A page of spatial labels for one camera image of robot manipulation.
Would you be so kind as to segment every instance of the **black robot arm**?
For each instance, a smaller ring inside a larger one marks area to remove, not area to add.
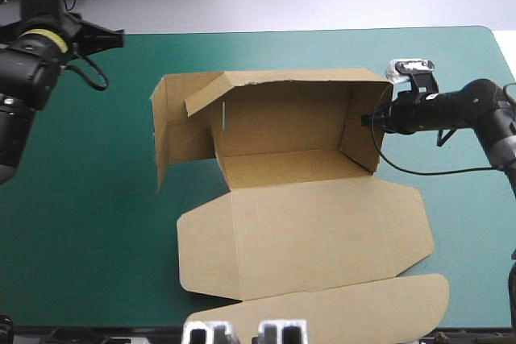
[[[363,125],[403,135],[439,131],[438,146],[456,130],[471,128],[492,168],[507,175],[516,195],[516,102],[507,87],[480,79],[460,91],[440,93],[429,60],[396,60],[389,68],[408,80],[411,89],[362,116]]]
[[[0,27],[0,184],[16,173],[37,110],[42,110],[66,69],[96,90],[109,81],[87,56],[123,46],[123,31],[111,31],[67,13],[62,0],[20,0],[21,19]],[[82,58],[99,81],[70,60]]]

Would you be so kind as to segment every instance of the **cardboard tab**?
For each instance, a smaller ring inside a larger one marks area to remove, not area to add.
[[[236,189],[177,239],[183,288],[236,300],[392,278],[434,247],[418,191],[370,176]]]
[[[429,274],[245,301],[188,320],[230,321],[241,342],[251,342],[263,320],[305,319],[310,344],[397,344],[432,331],[448,298],[446,279]]]

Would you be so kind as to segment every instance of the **cardboard box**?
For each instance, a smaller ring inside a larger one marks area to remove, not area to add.
[[[171,163],[216,157],[230,189],[179,219],[181,284],[244,300],[191,318],[231,320],[242,339],[259,318],[306,318],[315,344],[367,324],[383,327],[359,335],[368,342],[435,327],[447,281],[394,279],[433,250],[422,199],[372,176],[378,154],[360,121],[388,85],[365,68],[163,77],[152,95],[159,184]],[[355,312],[330,316],[350,302]],[[333,336],[323,321],[339,325]]]

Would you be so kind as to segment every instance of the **yellow label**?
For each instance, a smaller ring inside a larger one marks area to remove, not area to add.
[[[26,34],[38,34],[46,36],[57,45],[57,47],[61,50],[63,54],[65,54],[68,51],[68,45],[66,44],[65,40],[53,31],[45,30],[43,28],[33,28],[32,30],[25,31],[22,35]]]

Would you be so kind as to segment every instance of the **open cardboard box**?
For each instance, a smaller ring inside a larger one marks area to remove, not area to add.
[[[162,78],[159,183],[169,164],[216,157],[230,189],[179,219],[181,284],[244,301],[191,319],[230,320],[247,341],[260,320],[305,318],[315,344],[404,342],[437,325],[447,281],[394,278],[433,250],[422,199],[372,176],[361,126],[388,85],[365,68]]]

